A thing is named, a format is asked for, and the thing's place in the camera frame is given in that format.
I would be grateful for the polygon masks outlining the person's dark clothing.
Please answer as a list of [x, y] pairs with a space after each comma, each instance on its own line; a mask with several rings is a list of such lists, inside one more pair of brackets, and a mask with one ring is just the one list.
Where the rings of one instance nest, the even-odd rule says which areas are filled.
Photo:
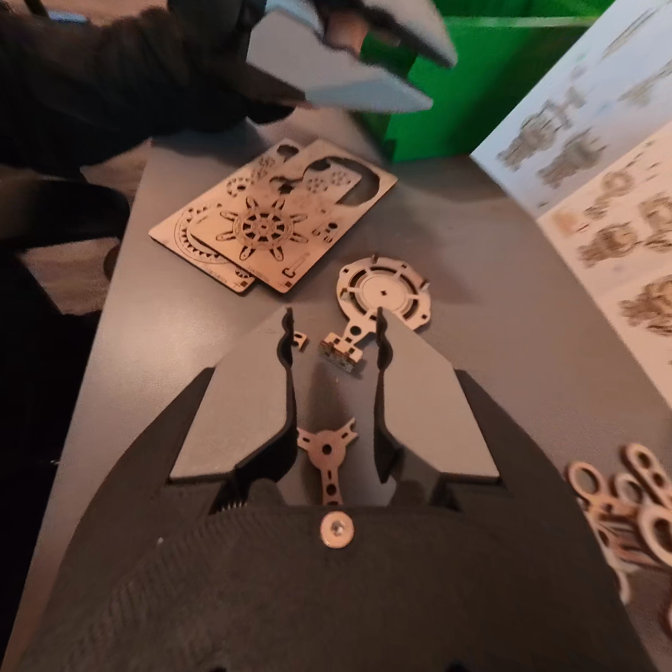
[[1, 250], [1, 655], [19, 608], [100, 312], [64, 315]]

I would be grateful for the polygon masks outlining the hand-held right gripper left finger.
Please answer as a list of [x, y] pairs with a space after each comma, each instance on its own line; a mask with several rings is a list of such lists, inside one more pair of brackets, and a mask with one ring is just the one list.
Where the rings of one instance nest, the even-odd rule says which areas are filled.
[[172, 482], [279, 481], [298, 452], [292, 309], [283, 307], [215, 366]]

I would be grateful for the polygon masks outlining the round wooden disc assembly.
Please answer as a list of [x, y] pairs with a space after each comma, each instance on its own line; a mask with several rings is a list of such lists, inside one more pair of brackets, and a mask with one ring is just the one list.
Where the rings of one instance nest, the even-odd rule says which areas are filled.
[[352, 373], [363, 357], [358, 345], [376, 332], [381, 308], [387, 309], [408, 328], [417, 331], [431, 319], [429, 281], [407, 262], [373, 255], [343, 266], [336, 296], [347, 320], [342, 334], [329, 333], [319, 351], [330, 362]]

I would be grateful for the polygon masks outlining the paper instruction sheet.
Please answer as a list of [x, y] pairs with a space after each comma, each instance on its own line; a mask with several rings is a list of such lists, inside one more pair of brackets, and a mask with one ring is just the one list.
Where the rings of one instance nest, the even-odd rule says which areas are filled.
[[670, 407], [671, 2], [613, 2], [471, 157]]

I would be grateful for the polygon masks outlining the green plastic bin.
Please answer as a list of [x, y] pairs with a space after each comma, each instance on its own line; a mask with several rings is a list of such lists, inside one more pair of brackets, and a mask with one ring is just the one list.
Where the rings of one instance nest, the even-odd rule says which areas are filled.
[[392, 65], [433, 99], [417, 113], [354, 113], [391, 163], [471, 153], [612, 1], [436, 1], [458, 63], [443, 69], [368, 37], [363, 56]]

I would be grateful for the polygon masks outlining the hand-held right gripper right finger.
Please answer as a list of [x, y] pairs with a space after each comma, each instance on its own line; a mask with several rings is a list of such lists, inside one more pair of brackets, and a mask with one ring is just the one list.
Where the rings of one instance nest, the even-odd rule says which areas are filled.
[[381, 483], [496, 483], [500, 472], [453, 365], [389, 309], [376, 315], [374, 464]]

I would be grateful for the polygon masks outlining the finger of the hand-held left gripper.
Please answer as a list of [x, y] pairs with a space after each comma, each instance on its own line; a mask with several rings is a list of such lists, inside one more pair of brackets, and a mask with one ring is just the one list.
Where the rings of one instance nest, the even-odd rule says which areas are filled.
[[352, 112], [430, 110], [431, 97], [376, 64], [327, 46], [309, 25], [277, 9], [251, 30], [247, 63], [298, 90], [314, 107]]
[[363, 1], [362, 6], [365, 19], [381, 36], [441, 67], [457, 64], [456, 48], [433, 1]]

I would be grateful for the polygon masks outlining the wooden parts sheet with wheel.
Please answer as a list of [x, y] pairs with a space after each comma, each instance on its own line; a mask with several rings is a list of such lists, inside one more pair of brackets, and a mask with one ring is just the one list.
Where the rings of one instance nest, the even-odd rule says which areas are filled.
[[324, 139], [189, 227], [201, 244], [286, 293], [397, 184]]

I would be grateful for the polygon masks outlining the three-spoke wooden piece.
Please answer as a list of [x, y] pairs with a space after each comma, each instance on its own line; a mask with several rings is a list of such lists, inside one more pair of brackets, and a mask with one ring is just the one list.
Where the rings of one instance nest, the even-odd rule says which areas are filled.
[[324, 429], [316, 433], [297, 429], [297, 445], [303, 449], [310, 463], [321, 477], [322, 504], [342, 506], [339, 469], [348, 447], [357, 439], [356, 419], [353, 417], [336, 430]]

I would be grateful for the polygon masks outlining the person's left forearm black sleeve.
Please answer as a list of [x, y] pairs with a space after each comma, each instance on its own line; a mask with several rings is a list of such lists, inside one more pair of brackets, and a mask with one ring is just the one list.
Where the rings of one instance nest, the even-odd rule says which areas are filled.
[[2, 3], [1, 163], [70, 177], [186, 127], [182, 37], [163, 8], [97, 26]]

